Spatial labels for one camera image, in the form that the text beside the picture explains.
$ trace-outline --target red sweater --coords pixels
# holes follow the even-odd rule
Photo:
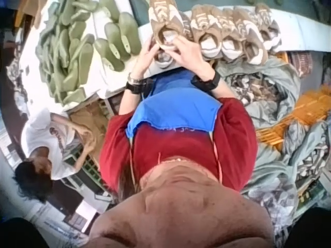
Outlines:
[[[222,169],[222,184],[240,191],[250,179],[256,156],[257,139],[252,120],[242,103],[234,98],[221,98],[214,129],[214,142]],[[103,180],[118,190],[122,166],[129,164],[129,140],[125,134],[133,112],[114,116],[108,124],[100,154]],[[137,180],[158,164],[158,159],[180,156],[195,161],[218,175],[218,163],[210,136],[202,131],[157,130],[147,123],[139,126],[134,138],[133,165]]]

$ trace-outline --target blue apron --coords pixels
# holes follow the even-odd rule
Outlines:
[[[126,129],[131,147],[139,125],[144,122],[159,130],[187,128],[205,131],[213,141],[212,132],[222,104],[193,86],[192,77],[192,72],[179,68],[153,78],[154,88],[138,105]],[[132,154],[130,157],[134,180]]]

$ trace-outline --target orange crate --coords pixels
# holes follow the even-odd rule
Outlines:
[[[289,57],[287,52],[276,53],[276,57],[284,60],[286,63],[289,63]]]
[[[313,125],[327,116],[331,110],[331,87],[323,86],[319,91],[308,91],[295,105],[295,110],[272,128],[257,130],[259,141],[282,150],[284,131],[294,120],[303,125]]]

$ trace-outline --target beige shoe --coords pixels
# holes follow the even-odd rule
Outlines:
[[[163,50],[176,50],[173,39],[184,34],[183,19],[174,0],[150,0],[149,21],[155,41]]]
[[[191,28],[191,19],[184,14],[183,12],[179,12],[180,16],[183,19],[183,24],[184,24],[184,36],[186,39],[189,41],[194,41],[193,33],[192,33],[192,28]]]
[[[215,16],[221,24],[222,34],[222,54],[224,59],[232,61],[243,54],[242,41],[244,38],[240,35],[236,25],[233,22],[233,10],[225,8],[220,10],[217,7],[212,8],[212,15]]]
[[[263,38],[263,45],[267,49],[267,51],[269,51],[273,46],[271,33],[269,32],[268,28],[265,28],[265,25],[263,25],[262,18],[258,14],[247,9],[245,10],[248,13],[249,17],[252,19],[252,22],[258,27],[260,34]]]
[[[155,45],[155,43],[155,39],[152,38],[151,48]],[[165,53],[163,49],[159,49],[157,54],[154,56],[154,61],[159,68],[166,69],[173,64],[174,59],[168,53]]]
[[[195,5],[192,8],[191,28],[194,41],[201,46],[206,58],[215,58],[221,51],[222,34],[218,19],[212,15],[211,5]]]
[[[268,59],[268,52],[263,45],[263,38],[258,27],[242,8],[234,8],[233,21],[237,26],[243,41],[243,51],[247,62],[252,65],[263,65]]]
[[[281,35],[272,11],[266,4],[259,3],[255,7],[255,13],[262,20],[260,27],[262,36],[270,40],[270,49],[277,50],[277,47],[281,45]]]

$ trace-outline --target black wristwatch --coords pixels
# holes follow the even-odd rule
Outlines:
[[[193,84],[196,88],[201,89],[202,91],[209,92],[213,89],[216,89],[220,80],[221,75],[215,71],[215,76],[212,80],[202,81],[201,78],[195,75],[191,80],[191,84]]]
[[[134,80],[129,74],[125,89],[128,89],[135,95],[143,94],[143,97],[147,98],[149,93],[152,91],[153,82],[154,81],[152,79]]]

